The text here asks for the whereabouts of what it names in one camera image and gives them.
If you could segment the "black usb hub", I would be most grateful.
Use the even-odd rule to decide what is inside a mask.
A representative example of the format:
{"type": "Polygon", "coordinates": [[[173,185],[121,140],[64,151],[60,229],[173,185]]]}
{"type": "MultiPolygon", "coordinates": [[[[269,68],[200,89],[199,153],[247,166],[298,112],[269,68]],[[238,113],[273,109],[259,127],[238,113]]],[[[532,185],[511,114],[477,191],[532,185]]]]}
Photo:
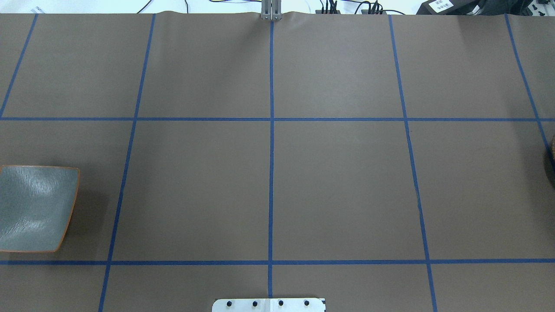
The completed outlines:
{"type": "Polygon", "coordinates": [[[320,8],[315,10],[315,13],[323,15],[340,14],[338,0],[320,0],[320,8]]]}
{"type": "Polygon", "coordinates": [[[361,6],[366,5],[367,8],[366,9],[360,9],[359,8],[359,12],[361,14],[367,14],[367,15],[383,15],[386,14],[385,9],[383,8],[383,5],[381,3],[379,3],[378,1],[375,2],[369,2],[369,1],[364,1],[362,2],[361,6]]]}

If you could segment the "black usb hub near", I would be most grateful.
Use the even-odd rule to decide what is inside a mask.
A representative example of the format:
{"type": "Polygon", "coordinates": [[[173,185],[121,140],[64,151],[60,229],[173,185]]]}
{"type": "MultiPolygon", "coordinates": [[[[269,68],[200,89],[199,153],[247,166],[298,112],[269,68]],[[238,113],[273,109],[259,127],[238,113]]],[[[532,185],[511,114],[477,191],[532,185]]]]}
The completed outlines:
{"type": "Polygon", "coordinates": [[[362,2],[361,6],[366,5],[367,8],[366,9],[360,9],[359,8],[359,12],[361,14],[367,14],[367,15],[383,15],[386,14],[385,9],[383,8],[383,5],[381,3],[379,3],[378,1],[375,2],[369,2],[369,1],[364,1],[362,2]]]}

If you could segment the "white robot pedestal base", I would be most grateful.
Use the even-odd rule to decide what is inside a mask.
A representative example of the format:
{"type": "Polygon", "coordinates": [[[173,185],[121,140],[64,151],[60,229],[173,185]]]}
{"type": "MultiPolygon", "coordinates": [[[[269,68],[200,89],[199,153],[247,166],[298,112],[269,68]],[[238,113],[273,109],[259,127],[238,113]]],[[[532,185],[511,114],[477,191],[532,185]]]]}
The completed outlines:
{"type": "Polygon", "coordinates": [[[212,312],[325,312],[321,298],[249,298],[218,299],[212,312]]]}

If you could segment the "black usb hub far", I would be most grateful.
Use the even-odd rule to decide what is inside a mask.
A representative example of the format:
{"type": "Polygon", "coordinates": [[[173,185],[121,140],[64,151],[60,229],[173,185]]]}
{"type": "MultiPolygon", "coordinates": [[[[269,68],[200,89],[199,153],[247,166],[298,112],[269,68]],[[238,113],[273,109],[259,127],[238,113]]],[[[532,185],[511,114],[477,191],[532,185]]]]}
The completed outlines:
{"type": "Polygon", "coordinates": [[[320,0],[320,8],[315,10],[315,13],[323,15],[340,14],[338,0],[320,0]]]}

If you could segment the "brown wicker basket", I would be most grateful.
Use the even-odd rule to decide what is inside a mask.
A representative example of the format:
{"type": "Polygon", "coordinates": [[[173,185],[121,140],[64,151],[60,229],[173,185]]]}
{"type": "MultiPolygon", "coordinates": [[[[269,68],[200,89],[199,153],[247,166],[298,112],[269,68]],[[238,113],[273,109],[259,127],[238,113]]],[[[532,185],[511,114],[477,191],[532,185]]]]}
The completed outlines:
{"type": "Polygon", "coordinates": [[[551,187],[555,189],[555,136],[547,143],[547,150],[544,154],[544,170],[551,187]]]}

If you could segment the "grey square plate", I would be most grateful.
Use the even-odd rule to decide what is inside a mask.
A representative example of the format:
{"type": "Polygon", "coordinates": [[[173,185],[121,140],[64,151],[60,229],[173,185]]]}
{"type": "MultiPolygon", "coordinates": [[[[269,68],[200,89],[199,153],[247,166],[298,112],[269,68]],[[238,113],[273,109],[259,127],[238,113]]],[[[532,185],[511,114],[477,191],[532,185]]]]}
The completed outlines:
{"type": "Polygon", "coordinates": [[[58,251],[71,221],[80,179],[81,171],[72,167],[1,166],[1,251],[58,251]]]}

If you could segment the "aluminium frame post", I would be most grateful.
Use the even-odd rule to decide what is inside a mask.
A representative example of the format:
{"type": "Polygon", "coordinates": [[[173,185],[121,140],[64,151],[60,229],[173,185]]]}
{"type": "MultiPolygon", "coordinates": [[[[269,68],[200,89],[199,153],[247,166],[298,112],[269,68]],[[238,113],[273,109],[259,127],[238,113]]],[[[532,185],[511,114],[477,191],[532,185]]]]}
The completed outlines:
{"type": "Polygon", "coordinates": [[[281,0],[261,0],[261,19],[278,21],[282,18],[281,0]]]}

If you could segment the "black power adapter box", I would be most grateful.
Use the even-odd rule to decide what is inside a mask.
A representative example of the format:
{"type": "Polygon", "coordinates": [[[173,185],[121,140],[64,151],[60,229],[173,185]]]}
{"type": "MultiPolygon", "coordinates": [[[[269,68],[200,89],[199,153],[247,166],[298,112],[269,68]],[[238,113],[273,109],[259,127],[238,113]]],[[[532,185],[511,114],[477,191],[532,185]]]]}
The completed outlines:
{"type": "Polygon", "coordinates": [[[417,15],[475,15],[485,6],[487,0],[427,0],[423,2],[417,15]]]}

